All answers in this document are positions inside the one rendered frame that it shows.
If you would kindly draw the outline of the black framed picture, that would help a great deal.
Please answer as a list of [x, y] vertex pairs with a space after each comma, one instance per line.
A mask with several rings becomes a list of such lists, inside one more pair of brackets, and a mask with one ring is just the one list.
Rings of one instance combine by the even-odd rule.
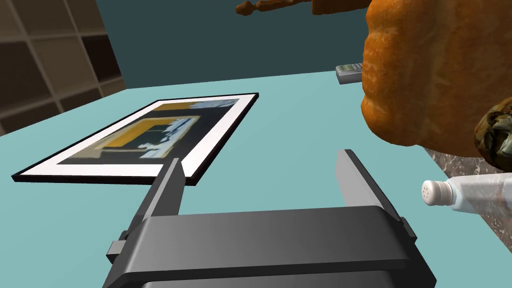
[[258, 93], [159, 99], [13, 174], [15, 182], [150, 185], [177, 158], [195, 186]]

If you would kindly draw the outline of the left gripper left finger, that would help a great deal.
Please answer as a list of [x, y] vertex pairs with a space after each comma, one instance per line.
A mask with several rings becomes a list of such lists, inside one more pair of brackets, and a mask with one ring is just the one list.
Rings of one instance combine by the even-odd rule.
[[181, 161], [164, 164], [137, 209], [134, 218], [175, 216], [179, 213], [186, 177]]

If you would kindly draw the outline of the grey remote control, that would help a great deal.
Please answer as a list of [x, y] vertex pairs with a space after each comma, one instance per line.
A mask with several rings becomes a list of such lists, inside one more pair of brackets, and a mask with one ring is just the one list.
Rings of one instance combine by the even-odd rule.
[[362, 63], [344, 64], [335, 67], [340, 85], [362, 82]]

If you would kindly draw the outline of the clear salt shaker white cap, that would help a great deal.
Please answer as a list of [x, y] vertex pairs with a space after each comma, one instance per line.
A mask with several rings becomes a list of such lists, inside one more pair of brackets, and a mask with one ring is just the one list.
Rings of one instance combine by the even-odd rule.
[[512, 210], [512, 173], [454, 176], [446, 181], [426, 180], [421, 196], [428, 206], [453, 211], [492, 214]]

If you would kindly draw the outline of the dark mottled green-brown object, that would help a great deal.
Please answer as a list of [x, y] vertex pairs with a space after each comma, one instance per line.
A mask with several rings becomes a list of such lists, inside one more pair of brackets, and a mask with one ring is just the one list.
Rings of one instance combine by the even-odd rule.
[[481, 119], [474, 131], [474, 144], [488, 164], [512, 173], [512, 96]]

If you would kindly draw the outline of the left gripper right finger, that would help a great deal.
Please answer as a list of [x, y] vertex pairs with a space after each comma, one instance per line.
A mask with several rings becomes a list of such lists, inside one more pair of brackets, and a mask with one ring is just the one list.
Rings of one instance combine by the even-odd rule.
[[397, 221], [402, 220], [353, 150], [338, 151], [335, 177], [347, 207], [378, 206]]

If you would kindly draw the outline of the orange-brown bread loaf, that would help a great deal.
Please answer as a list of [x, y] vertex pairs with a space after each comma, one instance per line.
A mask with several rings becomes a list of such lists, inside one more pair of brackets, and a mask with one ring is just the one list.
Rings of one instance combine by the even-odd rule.
[[361, 111], [399, 146], [478, 157], [474, 130], [512, 96], [512, 0], [372, 0]]

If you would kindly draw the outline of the brown wooden furniture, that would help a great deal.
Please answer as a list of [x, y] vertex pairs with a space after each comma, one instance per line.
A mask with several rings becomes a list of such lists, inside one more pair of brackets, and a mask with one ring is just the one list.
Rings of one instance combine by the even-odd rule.
[[254, 11], [268, 12], [307, 2], [311, 2], [313, 15], [331, 15], [365, 9], [372, 0], [259, 0], [256, 4], [247, 0], [237, 5], [235, 11], [239, 15], [249, 16]]

